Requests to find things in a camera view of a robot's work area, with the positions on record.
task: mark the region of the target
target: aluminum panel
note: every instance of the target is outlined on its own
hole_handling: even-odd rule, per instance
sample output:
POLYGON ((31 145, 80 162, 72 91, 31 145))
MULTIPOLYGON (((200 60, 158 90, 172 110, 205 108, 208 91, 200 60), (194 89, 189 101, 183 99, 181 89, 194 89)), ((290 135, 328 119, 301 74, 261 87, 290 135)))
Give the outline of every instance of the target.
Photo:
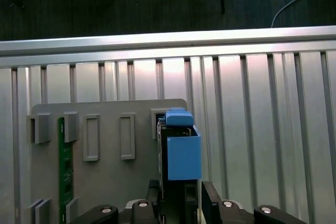
POLYGON ((12 70, 0 69, 0 223, 14 223, 12 70))
POLYGON ((334 181, 334 194, 336 199, 336 51, 326 52, 322 57, 323 82, 325 92, 325 105, 328 120, 328 132, 331 153, 332 175, 334 181))
POLYGON ((48 103, 70 102, 70 67, 66 65, 47 66, 48 103))
POLYGON ((246 114, 240 56, 218 58, 221 79, 228 198, 253 210, 248 160, 246 114))
POLYGON ((118 100, 129 100, 129 87, 128 87, 128 67, 126 61, 120 61, 117 65, 117 90, 118 100))
POLYGON ((20 166, 20 215, 22 224, 30 224, 30 143, 26 139, 26 116, 30 111, 30 71, 29 68, 17 69, 17 108, 18 108, 18 141, 20 166))
POLYGON ((134 61, 134 98, 151 100, 158 98, 155 60, 134 61))
POLYGON ((97 63, 76 65, 76 94, 77 102, 97 102, 100 100, 97 63))
POLYGON ((257 204, 279 207, 276 147, 266 55, 246 56, 257 204))
POLYGON ((223 197, 223 141, 219 138, 219 128, 217 122, 217 113, 220 113, 216 107, 216 92, 214 78, 214 64, 212 57, 202 59, 203 72, 203 90, 205 105, 205 123, 208 148, 211 155, 208 157, 210 170, 209 177, 214 183, 218 194, 223 197))
POLYGON ((209 180, 208 141, 206 134, 205 108, 202 81, 202 65, 200 57, 190 58, 191 77, 194 101, 195 125, 202 136, 202 179, 209 180))
POLYGON ((163 59, 162 68, 164 98, 182 98, 187 101, 184 59, 163 59))
POLYGON ((326 199, 334 202, 336 196, 332 180, 336 181, 336 56, 330 51, 336 50, 336 27, 4 41, 0 45, 0 55, 5 56, 0 57, 0 68, 17 69, 17 76, 13 74, 13 80, 10 79, 13 87, 17 87, 17 95, 13 90, 13 97, 18 99, 17 107, 14 103, 6 110, 14 111, 14 125, 16 110, 18 116, 23 224, 26 223, 25 208, 32 202, 29 148, 22 116, 29 113, 34 104, 58 102, 53 99, 63 96, 57 91, 56 71, 53 73, 53 68, 64 68, 60 64, 76 65, 69 69, 69 77, 59 76, 61 86, 67 90, 64 98, 71 96, 72 102, 78 98, 80 102, 162 99, 167 94, 186 98, 202 134, 203 178, 214 179, 213 174, 220 177, 222 194, 228 191, 229 198, 240 201, 245 208, 249 208, 249 202, 254 207, 257 199, 259 204, 276 205, 271 200, 274 199, 280 207, 306 222, 309 222, 309 214, 311 223, 317 224, 334 217, 335 206, 328 205, 326 199), (326 53, 317 57, 306 54, 307 51, 326 53), (301 54, 294 57, 286 52, 301 54), (250 54, 269 54, 269 57, 250 54), (214 59, 220 56, 219 66, 208 56, 214 59), (262 63, 253 62, 253 57, 262 58, 262 63), (231 59, 235 59, 235 63, 228 67, 225 61, 231 59), (294 59, 299 65, 296 70, 294 59), (315 99, 310 97, 314 92, 318 93, 314 94, 317 99, 311 101, 315 99), (323 113, 315 113, 322 108, 323 113), (243 130, 235 131, 234 126, 238 125, 243 130), (318 148, 317 137, 323 139, 318 148), (216 149, 217 144, 225 147, 225 151, 216 149), (329 158, 323 155, 328 148, 329 158), (218 161, 223 165, 220 176, 213 172, 218 161), (261 184, 266 177, 270 179, 268 185, 261 184), (260 202, 261 198, 269 200, 260 202))
POLYGON ((36 104, 42 103, 41 92, 41 67, 30 68, 30 108, 36 104))
POLYGON ((106 62, 104 65, 105 76, 105 99, 106 101, 117 101, 117 70, 115 62, 106 62))
POLYGON ((250 43, 256 41, 297 41, 333 39, 335 26, 291 27, 249 30, 192 31, 183 33, 136 34, 101 37, 61 38, 44 40, 20 40, 0 42, 0 56, 11 54, 32 54, 48 52, 58 54, 64 51, 97 51, 130 49, 134 47, 181 47, 196 45, 216 45, 250 43))
POLYGON ((310 222, 333 223, 336 206, 331 197, 334 187, 319 52, 300 54, 298 78, 310 222))
POLYGON ((300 131, 298 91, 293 54, 274 54, 273 68, 277 107, 277 140, 281 147, 284 210, 309 222, 305 165, 300 131))

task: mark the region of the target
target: rectangular slot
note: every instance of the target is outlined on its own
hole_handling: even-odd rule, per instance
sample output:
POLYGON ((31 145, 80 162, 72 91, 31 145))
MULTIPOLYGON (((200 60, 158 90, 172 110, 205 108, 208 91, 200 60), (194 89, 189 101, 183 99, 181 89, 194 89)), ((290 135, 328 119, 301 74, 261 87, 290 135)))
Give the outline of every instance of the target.
POLYGON ((30 141, 35 143, 35 119, 30 118, 30 141))
POLYGON ((134 113, 120 116, 121 159, 135 159, 134 113))
POLYGON ((83 159, 84 161, 98 161, 100 159, 99 115, 84 116, 83 159))

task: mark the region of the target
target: gray mounting plate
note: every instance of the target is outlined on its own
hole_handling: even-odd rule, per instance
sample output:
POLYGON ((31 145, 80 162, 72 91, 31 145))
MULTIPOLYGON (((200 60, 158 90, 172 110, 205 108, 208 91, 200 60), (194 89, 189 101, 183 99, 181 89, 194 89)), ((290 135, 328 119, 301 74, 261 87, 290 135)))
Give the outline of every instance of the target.
POLYGON ((171 99, 34 106, 32 115, 51 113, 50 140, 31 143, 31 201, 51 199, 50 222, 45 224, 59 223, 57 118, 60 114, 77 113, 77 123, 69 122, 69 125, 77 125, 78 130, 78 140, 73 142, 73 188, 74 198, 78 198, 76 214, 78 211, 80 215, 101 204, 111 204, 122 210, 128 201, 146 196, 150 179, 159 177, 158 149, 152 136, 153 116, 171 107, 187 109, 187 104, 182 99, 171 99), (93 119, 90 124, 85 123, 88 118, 93 119), (90 128, 91 132, 86 131, 86 134, 85 128, 90 128), (121 136, 129 143, 122 142, 121 136), (98 157, 85 159, 85 139, 86 148, 92 148, 98 157))

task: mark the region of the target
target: gray tab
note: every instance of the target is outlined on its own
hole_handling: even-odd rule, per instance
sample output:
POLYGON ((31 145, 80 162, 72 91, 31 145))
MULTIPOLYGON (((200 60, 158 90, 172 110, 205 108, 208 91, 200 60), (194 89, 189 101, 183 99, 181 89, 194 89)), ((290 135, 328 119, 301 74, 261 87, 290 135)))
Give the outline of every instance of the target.
POLYGON ((78 216, 78 198, 72 199, 66 206, 67 224, 72 222, 78 216))
POLYGON ((50 113, 27 116, 27 137, 31 143, 49 142, 50 113))
POLYGON ((156 139, 156 115, 165 114, 168 108, 151 109, 152 139, 156 139))
POLYGON ((37 201, 35 201, 33 204, 31 204, 28 208, 30 210, 30 223, 31 224, 35 224, 35 221, 36 221, 36 216, 35 216, 35 208, 41 204, 43 200, 42 199, 39 199, 37 201))
POLYGON ((100 159, 99 115, 90 114, 83 117, 83 159, 98 161, 100 159))
POLYGON ((121 159, 135 159, 134 113, 120 115, 121 159))
POLYGON ((78 113, 66 112, 63 115, 65 123, 65 143, 70 143, 79 138, 78 136, 78 113))
POLYGON ((49 224, 50 202, 51 199, 46 199, 35 208, 35 224, 49 224))

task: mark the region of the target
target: corrugated metal wall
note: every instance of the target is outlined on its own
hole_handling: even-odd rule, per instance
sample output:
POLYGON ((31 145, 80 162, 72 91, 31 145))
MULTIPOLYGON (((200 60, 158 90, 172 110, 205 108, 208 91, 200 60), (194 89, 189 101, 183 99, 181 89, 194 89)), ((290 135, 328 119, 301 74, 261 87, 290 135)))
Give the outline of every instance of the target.
POLYGON ((0 69, 0 223, 29 223, 35 104, 170 98, 194 113, 203 179, 223 198, 334 223, 336 51, 302 51, 0 69))

